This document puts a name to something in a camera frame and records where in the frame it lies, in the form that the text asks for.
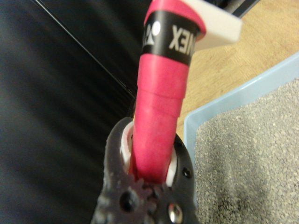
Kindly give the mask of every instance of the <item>yonex logo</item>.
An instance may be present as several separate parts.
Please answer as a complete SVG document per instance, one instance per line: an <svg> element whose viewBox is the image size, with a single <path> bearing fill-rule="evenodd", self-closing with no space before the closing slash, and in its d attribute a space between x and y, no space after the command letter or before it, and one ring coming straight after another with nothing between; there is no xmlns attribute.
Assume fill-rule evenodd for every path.
<svg viewBox="0 0 299 224"><path fill-rule="evenodd" d="M150 24L148 25L147 29L146 29L146 35L144 38L144 42L143 45L154 45L154 39L153 36L157 36L160 33L161 30L161 24L159 23L159 21L155 21L153 23L153 26L151 27Z"/></svg>
<svg viewBox="0 0 299 224"><path fill-rule="evenodd" d="M180 28L176 25L172 26L173 40L169 45L169 49L175 49L183 54L192 55L196 37L190 31Z"/></svg>

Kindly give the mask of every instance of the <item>dark fabric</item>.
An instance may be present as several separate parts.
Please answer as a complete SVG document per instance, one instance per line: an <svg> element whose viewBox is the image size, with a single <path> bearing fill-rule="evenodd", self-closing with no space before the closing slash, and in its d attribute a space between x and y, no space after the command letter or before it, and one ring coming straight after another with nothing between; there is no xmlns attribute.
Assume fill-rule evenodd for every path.
<svg viewBox="0 0 299 224"><path fill-rule="evenodd" d="M151 0L41 0L125 86L137 94L143 22Z"/></svg>
<svg viewBox="0 0 299 224"><path fill-rule="evenodd" d="M143 21L139 13L131 18L138 15L136 21ZM141 49L142 30L135 29L127 31L128 39ZM105 54L100 46L109 45L108 52L117 48L114 41L92 49ZM128 67L136 79L137 51L123 49L123 60L114 58L115 50L109 54L118 66L115 75L133 57ZM107 136L132 113L134 102L35 1L0 1L0 223L90 223Z"/></svg>

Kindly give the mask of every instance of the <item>screw hole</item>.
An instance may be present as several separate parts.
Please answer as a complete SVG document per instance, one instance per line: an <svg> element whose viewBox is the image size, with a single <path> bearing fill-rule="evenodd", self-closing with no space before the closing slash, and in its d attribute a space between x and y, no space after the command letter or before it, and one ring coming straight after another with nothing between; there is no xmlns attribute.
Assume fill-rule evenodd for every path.
<svg viewBox="0 0 299 224"><path fill-rule="evenodd" d="M138 207L138 196L135 191L126 191L120 198L121 209L125 212L135 211Z"/></svg>
<svg viewBox="0 0 299 224"><path fill-rule="evenodd" d="M183 175L184 175L185 177L187 177L187 178L191 178L191 176L192 176L192 172L191 172L191 170L188 169L187 167L184 167L184 169L183 169Z"/></svg>
<svg viewBox="0 0 299 224"><path fill-rule="evenodd" d="M179 141L178 146L183 147L183 143Z"/></svg>

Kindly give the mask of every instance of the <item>metal screw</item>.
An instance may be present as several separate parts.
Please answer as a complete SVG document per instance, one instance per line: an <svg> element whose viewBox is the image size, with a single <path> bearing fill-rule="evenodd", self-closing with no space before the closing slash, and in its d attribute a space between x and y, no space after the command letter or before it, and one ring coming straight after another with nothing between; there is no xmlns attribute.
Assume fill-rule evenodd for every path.
<svg viewBox="0 0 299 224"><path fill-rule="evenodd" d="M168 215L172 223L181 224L183 221L182 209L176 203L170 203L168 205Z"/></svg>

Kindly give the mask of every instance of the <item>litter box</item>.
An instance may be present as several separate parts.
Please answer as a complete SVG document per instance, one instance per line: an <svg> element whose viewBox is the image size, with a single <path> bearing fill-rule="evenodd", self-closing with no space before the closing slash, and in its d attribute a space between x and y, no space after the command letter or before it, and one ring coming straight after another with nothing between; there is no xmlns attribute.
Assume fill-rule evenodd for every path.
<svg viewBox="0 0 299 224"><path fill-rule="evenodd" d="M299 52L238 88L190 112L184 120L184 144L190 154L193 170L196 130L200 125L217 114L252 103L297 77L299 78Z"/></svg>

